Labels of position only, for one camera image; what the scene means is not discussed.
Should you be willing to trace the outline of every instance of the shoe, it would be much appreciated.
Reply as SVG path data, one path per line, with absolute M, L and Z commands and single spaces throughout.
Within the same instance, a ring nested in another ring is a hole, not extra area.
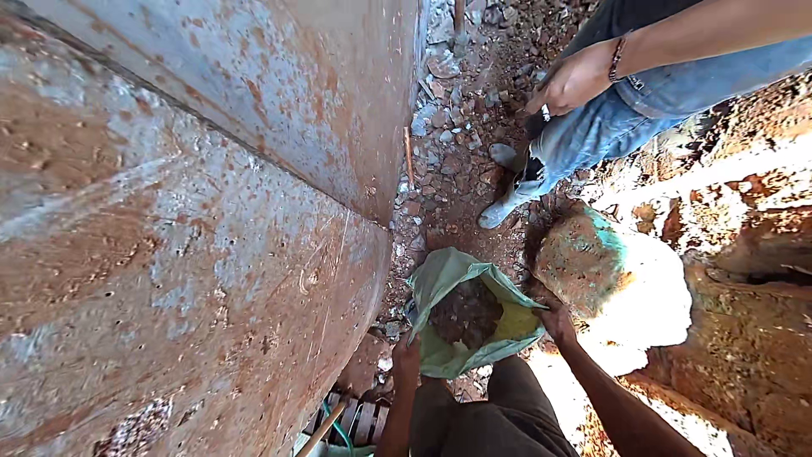
M 493 205 L 485 208 L 482 214 L 479 215 L 477 222 L 479 226 L 484 229 L 495 229 L 499 224 L 502 224 L 502 221 L 504 221 L 516 207 L 532 199 L 532 196 L 517 194 L 516 191 L 511 188 L 507 194 L 494 202 Z

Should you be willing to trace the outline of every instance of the stone debris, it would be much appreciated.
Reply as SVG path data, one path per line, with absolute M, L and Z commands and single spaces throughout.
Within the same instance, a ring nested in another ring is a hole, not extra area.
M 460 74 L 460 65 L 450 50 L 444 50 L 439 55 L 432 55 L 426 61 L 426 65 L 429 66 L 431 74 L 438 78 L 448 79 Z

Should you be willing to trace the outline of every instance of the green sack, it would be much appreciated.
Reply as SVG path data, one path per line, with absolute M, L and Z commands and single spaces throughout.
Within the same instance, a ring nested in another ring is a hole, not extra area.
M 468 348 L 462 342 L 450 345 L 429 325 L 429 313 L 456 285 L 477 276 L 502 305 L 502 318 L 494 335 L 482 347 Z M 406 283 L 414 289 L 419 314 L 412 326 L 420 333 L 420 370 L 426 376 L 456 378 L 471 368 L 482 367 L 523 350 L 544 333 L 542 322 L 533 315 L 531 308 L 545 307 L 525 297 L 496 265 L 481 263 L 453 247 L 431 252 Z

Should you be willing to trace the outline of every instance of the wooden handle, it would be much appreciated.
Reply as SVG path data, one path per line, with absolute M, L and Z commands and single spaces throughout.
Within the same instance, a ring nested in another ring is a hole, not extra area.
M 319 425 L 318 429 L 313 432 L 313 436 L 310 437 L 309 440 L 304 444 L 304 447 L 301 448 L 299 452 L 296 453 L 296 457 L 305 457 L 307 454 L 310 454 L 310 451 L 313 450 L 314 447 L 318 444 L 318 442 L 324 437 L 327 433 L 327 430 L 330 430 L 330 427 L 333 426 L 333 422 L 341 416 L 341 413 L 344 411 L 344 408 L 347 407 L 347 402 L 341 400 L 339 404 L 335 405 L 333 412 L 324 419 L 321 425 Z

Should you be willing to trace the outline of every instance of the concrete wall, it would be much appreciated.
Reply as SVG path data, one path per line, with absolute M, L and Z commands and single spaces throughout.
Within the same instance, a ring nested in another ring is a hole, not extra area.
M 0 3 L 0 454 L 292 444 L 387 275 L 403 4 Z

